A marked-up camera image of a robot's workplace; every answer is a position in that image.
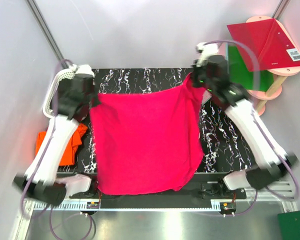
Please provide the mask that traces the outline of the magenta pink towel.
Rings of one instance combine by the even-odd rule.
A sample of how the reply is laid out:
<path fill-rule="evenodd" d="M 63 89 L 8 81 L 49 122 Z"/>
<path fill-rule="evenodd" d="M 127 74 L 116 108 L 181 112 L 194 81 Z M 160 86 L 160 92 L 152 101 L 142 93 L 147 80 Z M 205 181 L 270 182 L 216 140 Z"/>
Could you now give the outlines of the magenta pink towel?
<path fill-rule="evenodd" d="M 100 93 L 90 110 L 98 189 L 107 195 L 178 191 L 198 169 L 206 89 L 183 83 L 146 94 Z"/>

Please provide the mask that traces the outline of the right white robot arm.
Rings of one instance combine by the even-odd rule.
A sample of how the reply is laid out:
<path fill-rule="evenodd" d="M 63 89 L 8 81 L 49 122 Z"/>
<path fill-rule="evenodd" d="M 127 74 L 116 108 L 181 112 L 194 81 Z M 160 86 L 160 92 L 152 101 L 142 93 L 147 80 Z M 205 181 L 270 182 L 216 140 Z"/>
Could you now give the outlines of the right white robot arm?
<path fill-rule="evenodd" d="M 222 55 L 211 55 L 194 60 L 192 68 L 194 87 L 204 87 L 210 92 L 215 104 L 223 109 L 244 137 L 256 163 L 250 169 L 227 174 L 217 185 L 218 195 L 226 199 L 237 189 L 268 188 L 286 175 L 296 182 L 292 168 L 299 162 L 297 156 L 287 153 L 276 142 L 254 109 L 248 91 L 241 84 L 230 81 L 226 59 Z"/>

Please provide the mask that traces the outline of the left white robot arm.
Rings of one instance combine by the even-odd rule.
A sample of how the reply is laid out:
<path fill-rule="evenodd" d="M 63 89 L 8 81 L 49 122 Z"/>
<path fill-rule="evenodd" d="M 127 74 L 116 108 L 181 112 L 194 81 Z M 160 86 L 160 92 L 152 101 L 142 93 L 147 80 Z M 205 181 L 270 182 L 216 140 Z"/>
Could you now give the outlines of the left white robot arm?
<path fill-rule="evenodd" d="M 90 107 L 97 104 L 94 75 L 76 73 L 51 85 L 48 95 L 52 98 L 47 107 L 52 111 L 42 145 L 32 164 L 24 174 L 17 174 L 14 185 L 28 197 L 58 206 L 63 200 L 77 193 L 93 198 L 98 186 L 87 175 L 57 178 L 57 171 L 65 149 L 80 122 L 88 115 Z"/>

